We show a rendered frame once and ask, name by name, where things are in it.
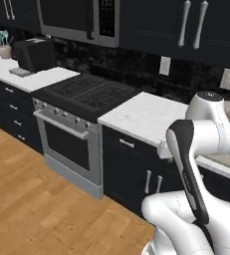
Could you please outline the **grey flat block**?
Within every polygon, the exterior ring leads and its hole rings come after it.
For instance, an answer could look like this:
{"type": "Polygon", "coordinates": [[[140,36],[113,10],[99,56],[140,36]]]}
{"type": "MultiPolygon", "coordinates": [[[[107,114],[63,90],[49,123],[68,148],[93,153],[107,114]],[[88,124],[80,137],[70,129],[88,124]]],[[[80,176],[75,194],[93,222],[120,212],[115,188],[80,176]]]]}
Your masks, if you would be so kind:
{"type": "Polygon", "coordinates": [[[24,69],[21,69],[21,68],[11,69],[9,71],[9,73],[12,74],[12,75],[16,75],[18,77],[21,77],[21,78],[28,77],[28,76],[32,75],[31,72],[29,72],[27,70],[24,70],[24,69]]]}

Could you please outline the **black toaster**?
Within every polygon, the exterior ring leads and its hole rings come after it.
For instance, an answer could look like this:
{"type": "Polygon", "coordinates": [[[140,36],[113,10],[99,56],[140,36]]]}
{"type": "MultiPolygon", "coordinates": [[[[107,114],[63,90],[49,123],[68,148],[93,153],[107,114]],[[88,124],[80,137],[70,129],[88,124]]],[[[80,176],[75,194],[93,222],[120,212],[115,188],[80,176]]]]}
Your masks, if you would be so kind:
{"type": "Polygon", "coordinates": [[[17,41],[13,45],[12,53],[19,67],[31,73],[57,66],[55,44],[52,39],[32,38],[17,41]]]}

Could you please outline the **dark base drawer run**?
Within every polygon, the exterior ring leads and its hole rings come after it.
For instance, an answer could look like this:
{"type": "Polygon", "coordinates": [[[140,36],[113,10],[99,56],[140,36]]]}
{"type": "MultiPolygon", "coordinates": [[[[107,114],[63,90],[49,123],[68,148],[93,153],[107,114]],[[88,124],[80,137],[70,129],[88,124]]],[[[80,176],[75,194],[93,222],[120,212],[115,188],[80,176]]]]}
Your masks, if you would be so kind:
{"type": "Polygon", "coordinates": [[[0,128],[43,153],[34,105],[29,93],[0,81],[0,128]]]}

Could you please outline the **white wall socket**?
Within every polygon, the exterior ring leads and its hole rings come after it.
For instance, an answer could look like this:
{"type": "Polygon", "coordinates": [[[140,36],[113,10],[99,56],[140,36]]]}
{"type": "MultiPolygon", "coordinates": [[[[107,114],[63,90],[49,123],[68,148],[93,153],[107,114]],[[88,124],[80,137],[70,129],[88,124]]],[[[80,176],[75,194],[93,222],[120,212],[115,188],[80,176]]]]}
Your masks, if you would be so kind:
{"type": "Polygon", "coordinates": [[[230,69],[225,69],[220,83],[220,88],[230,91],[230,69]]]}
{"type": "Polygon", "coordinates": [[[164,76],[169,75],[171,59],[169,57],[160,57],[159,73],[164,76]]]}

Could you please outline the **dark wall cupboard door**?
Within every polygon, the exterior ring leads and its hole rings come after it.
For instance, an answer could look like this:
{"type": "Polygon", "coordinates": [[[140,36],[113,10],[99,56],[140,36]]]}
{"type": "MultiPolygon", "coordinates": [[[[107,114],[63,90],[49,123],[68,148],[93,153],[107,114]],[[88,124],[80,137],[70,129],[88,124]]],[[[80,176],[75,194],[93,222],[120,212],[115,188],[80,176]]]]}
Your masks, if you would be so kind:
{"type": "Polygon", "coordinates": [[[124,49],[175,57],[185,0],[121,0],[120,46],[124,49]]]}
{"type": "MultiPolygon", "coordinates": [[[[198,1],[197,32],[200,4],[198,1]]],[[[200,62],[230,69],[230,0],[207,0],[209,5],[201,32],[200,48],[194,50],[200,62]]]]}

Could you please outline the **dark base cupboard door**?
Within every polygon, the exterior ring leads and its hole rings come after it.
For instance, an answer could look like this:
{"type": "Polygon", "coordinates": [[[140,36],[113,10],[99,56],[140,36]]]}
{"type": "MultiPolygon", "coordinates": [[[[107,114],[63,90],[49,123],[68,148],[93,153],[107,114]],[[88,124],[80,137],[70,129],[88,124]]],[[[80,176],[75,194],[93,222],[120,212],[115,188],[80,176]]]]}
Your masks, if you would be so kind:
{"type": "Polygon", "coordinates": [[[153,177],[151,181],[151,193],[156,192],[157,177],[162,176],[160,192],[179,191],[183,184],[175,162],[168,162],[166,159],[157,159],[154,162],[153,177]]]}
{"type": "Polygon", "coordinates": [[[152,161],[136,152],[115,149],[104,151],[104,191],[117,202],[139,209],[144,193],[146,172],[151,171],[152,161]]]}

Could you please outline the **silver black stove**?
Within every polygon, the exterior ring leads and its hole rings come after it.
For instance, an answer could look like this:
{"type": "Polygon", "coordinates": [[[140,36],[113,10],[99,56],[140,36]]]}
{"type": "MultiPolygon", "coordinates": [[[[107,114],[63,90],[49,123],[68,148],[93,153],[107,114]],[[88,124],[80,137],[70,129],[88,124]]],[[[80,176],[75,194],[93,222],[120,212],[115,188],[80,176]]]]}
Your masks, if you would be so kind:
{"type": "Polygon", "coordinates": [[[48,166],[92,197],[102,198],[102,128],[98,118],[137,94],[134,87],[89,74],[75,75],[33,92],[35,111],[89,133],[81,140],[36,118],[48,166]]]}

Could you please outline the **dark drawer front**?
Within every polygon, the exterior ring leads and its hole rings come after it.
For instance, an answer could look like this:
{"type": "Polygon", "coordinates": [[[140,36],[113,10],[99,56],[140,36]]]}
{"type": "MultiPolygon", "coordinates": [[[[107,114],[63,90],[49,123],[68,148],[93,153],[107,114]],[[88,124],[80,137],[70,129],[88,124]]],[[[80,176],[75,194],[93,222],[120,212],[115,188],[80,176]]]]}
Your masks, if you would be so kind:
{"type": "Polygon", "coordinates": [[[159,159],[157,155],[157,148],[151,144],[134,138],[130,135],[112,129],[110,127],[103,127],[103,143],[104,151],[110,152],[115,149],[125,150],[128,152],[136,152],[148,158],[150,161],[156,161],[159,159]],[[134,143],[134,148],[131,148],[125,144],[120,143],[118,140],[123,138],[124,140],[134,143]]]}

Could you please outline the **dark wall cupboard run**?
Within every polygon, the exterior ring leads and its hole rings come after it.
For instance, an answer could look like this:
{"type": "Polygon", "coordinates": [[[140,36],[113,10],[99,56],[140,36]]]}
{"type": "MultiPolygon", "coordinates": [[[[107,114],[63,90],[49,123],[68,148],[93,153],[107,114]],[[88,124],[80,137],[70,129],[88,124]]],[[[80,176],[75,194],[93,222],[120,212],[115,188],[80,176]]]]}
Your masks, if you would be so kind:
{"type": "Polygon", "coordinates": [[[37,0],[0,0],[0,25],[39,33],[37,0]]]}

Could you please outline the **beige tool pot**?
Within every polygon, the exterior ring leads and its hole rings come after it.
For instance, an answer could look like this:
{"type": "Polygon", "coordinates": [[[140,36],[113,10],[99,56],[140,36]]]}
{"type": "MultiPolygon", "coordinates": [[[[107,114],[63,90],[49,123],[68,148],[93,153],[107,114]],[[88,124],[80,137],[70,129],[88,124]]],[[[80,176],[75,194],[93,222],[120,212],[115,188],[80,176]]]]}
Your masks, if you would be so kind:
{"type": "Polygon", "coordinates": [[[5,45],[0,47],[0,57],[2,59],[10,59],[11,58],[12,48],[10,45],[5,45]]]}

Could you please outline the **teal kitchen tools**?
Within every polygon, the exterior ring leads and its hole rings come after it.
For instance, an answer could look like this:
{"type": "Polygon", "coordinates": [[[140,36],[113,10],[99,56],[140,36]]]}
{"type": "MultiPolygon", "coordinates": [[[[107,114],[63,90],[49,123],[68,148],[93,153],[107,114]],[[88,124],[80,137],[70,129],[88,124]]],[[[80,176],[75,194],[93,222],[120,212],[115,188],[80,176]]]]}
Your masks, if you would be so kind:
{"type": "Polygon", "coordinates": [[[0,31],[0,47],[10,45],[12,43],[13,37],[9,36],[7,30],[0,31]]]}

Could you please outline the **silver black microwave oven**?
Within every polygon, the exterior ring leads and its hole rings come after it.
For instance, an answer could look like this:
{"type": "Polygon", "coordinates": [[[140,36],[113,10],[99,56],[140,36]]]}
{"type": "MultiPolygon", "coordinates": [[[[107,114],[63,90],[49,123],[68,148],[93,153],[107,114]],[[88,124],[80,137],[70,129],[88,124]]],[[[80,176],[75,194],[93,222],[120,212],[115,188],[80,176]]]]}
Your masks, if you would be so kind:
{"type": "Polygon", "coordinates": [[[44,35],[103,47],[119,45],[119,0],[37,0],[44,35]]]}

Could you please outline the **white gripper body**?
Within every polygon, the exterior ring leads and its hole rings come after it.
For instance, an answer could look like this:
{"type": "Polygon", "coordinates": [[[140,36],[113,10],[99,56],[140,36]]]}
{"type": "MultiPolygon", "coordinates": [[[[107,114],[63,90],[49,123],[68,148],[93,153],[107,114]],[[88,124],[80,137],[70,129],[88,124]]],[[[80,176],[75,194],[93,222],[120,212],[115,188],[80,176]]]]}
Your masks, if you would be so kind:
{"type": "Polygon", "coordinates": [[[158,148],[157,148],[157,154],[161,159],[168,159],[172,158],[172,154],[168,148],[167,142],[165,139],[163,139],[158,148]]]}

